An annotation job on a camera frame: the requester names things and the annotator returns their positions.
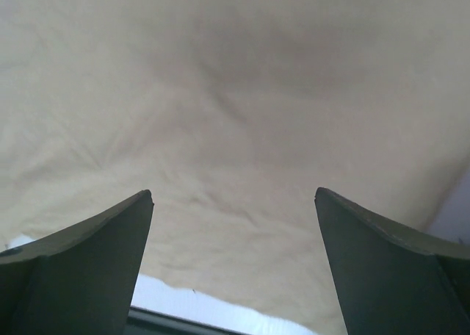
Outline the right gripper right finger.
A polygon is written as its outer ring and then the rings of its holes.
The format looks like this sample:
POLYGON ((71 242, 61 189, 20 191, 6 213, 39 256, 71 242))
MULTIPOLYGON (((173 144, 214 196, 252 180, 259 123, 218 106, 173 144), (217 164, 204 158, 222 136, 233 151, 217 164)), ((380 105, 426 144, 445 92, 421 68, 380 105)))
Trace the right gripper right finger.
POLYGON ((315 206, 349 334, 469 333, 469 247, 320 187, 315 206))

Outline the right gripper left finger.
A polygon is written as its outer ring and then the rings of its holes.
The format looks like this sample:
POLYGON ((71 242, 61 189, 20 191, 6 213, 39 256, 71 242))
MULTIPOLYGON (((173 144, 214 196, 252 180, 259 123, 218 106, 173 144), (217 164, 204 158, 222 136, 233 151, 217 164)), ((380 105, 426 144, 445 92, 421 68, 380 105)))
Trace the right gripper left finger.
POLYGON ((1 333, 122 334, 152 214, 143 190, 1 252, 1 333))

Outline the beige t shirt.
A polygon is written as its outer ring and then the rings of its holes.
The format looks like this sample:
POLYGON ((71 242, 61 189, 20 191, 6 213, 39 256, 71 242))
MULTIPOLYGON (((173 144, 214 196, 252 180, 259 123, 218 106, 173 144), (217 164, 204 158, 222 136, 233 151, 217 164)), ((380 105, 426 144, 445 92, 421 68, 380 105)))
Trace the beige t shirt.
POLYGON ((1 243, 140 190, 142 271, 344 334, 314 196, 427 226, 469 164, 469 0, 1 0, 1 243))

